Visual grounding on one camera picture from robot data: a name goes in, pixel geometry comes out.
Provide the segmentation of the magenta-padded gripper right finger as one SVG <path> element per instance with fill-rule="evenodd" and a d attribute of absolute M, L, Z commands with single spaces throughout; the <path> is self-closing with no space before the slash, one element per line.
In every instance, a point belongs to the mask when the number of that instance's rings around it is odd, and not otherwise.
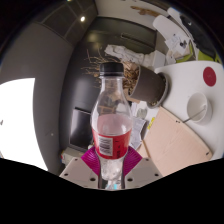
<path fill-rule="evenodd" d="M 123 189 L 140 188 L 160 178 L 162 174 L 150 158 L 143 158 L 135 149 L 128 148 L 123 161 Z"/>

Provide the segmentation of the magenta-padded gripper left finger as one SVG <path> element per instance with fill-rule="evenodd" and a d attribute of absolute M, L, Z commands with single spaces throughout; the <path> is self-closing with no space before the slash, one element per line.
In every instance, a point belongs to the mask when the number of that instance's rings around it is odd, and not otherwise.
<path fill-rule="evenodd" d="M 60 177 L 84 188 L 99 188 L 100 161 L 91 147 L 85 153 L 67 148 L 61 154 L 65 169 Z"/>

